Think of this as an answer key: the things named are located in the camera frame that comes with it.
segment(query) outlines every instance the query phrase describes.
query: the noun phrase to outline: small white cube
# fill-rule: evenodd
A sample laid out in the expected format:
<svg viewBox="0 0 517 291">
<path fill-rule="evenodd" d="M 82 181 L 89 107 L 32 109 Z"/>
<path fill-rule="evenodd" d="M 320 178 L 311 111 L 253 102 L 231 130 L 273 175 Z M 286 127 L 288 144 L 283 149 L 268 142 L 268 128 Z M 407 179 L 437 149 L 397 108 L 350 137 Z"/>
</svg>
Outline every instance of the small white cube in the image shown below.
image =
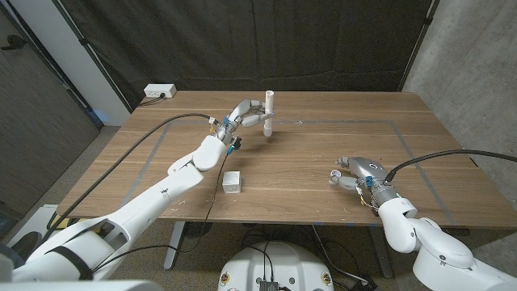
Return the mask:
<svg viewBox="0 0 517 291">
<path fill-rule="evenodd" d="M 226 171 L 223 175 L 223 189 L 226 194 L 241 192 L 241 172 Z"/>
</svg>

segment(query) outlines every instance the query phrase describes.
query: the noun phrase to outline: power outlet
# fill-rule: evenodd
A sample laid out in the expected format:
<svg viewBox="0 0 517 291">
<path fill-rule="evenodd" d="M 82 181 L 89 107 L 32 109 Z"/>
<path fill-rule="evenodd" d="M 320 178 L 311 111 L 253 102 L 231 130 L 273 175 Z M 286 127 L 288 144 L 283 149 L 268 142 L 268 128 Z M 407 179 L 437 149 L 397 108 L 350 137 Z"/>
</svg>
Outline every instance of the power outlet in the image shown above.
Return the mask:
<svg viewBox="0 0 517 291">
<path fill-rule="evenodd" d="M 158 98 L 163 93 L 165 98 L 172 98 L 176 94 L 176 86 L 174 84 L 148 84 L 145 89 L 145 96 L 150 98 Z"/>
</svg>

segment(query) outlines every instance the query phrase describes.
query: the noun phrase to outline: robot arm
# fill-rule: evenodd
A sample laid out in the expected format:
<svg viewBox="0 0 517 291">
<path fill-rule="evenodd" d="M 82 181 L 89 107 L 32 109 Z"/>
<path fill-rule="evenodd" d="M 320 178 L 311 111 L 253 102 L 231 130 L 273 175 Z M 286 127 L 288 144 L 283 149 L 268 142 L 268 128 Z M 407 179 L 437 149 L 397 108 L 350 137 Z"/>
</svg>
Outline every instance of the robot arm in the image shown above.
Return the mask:
<svg viewBox="0 0 517 291">
<path fill-rule="evenodd" d="M 263 120 L 260 101 L 244 100 L 225 118 L 224 125 L 218 125 L 214 133 L 201 143 L 200 147 L 175 162 L 168 170 L 168 176 L 142 192 L 125 206 L 103 217 L 76 223 L 60 231 L 32 253 L 25 265 L 12 273 L 14 282 L 55 280 L 102 280 L 120 266 L 124 257 L 116 259 L 97 272 L 92 269 L 117 255 L 129 251 L 135 240 L 151 223 L 183 193 L 203 180 L 201 172 L 213 168 L 227 146 L 239 147 L 239 137 L 233 132 L 249 111 Z"/>
<path fill-rule="evenodd" d="M 385 183 L 387 172 L 366 158 L 342 157 L 336 161 L 357 176 L 342 177 L 333 170 L 330 183 L 345 189 L 365 186 L 371 193 L 372 207 L 378 212 L 388 244 L 401 253 L 418 251 L 413 266 L 415 276 L 433 290 L 510 290 L 517 279 L 473 257 L 462 242 L 444 233 L 429 218 L 414 219 L 417 209 L 395 188 Z"/>
</svg>

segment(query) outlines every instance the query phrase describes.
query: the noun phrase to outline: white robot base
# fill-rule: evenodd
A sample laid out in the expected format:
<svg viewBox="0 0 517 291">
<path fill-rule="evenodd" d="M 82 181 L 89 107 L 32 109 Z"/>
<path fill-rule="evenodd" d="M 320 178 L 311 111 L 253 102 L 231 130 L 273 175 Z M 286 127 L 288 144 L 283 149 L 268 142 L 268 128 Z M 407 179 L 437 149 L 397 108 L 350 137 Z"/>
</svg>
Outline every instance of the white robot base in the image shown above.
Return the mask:
<svg viewBox="0 0 517 291">
<path fill-rule="evenodd" d="M 218 290 L 260 290 L 264 278 L 264 247 L 273 265 L 273 282 L 289 290 L 334 290 L 328 267 L 314 254 L 290 242 L 259 242 L 237 253 L 221 271 Z M 266 257 L 266 281 L 271 267 Z"/>
</svg>

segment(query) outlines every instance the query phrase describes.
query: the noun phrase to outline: black cloth backdrop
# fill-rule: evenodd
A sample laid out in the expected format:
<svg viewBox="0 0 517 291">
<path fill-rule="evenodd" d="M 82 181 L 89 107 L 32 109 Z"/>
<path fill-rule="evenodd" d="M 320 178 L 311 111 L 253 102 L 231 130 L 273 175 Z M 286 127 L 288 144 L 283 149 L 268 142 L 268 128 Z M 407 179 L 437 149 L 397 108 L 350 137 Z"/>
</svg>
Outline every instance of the black cloth backdrop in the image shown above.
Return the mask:
<svg viewBox="0 0 517 291">
<path fill-rule="evenodd" d="M 431 0 L 63 0 L 135 108 L 178 90 L 396 91 Z"/>
</svg>

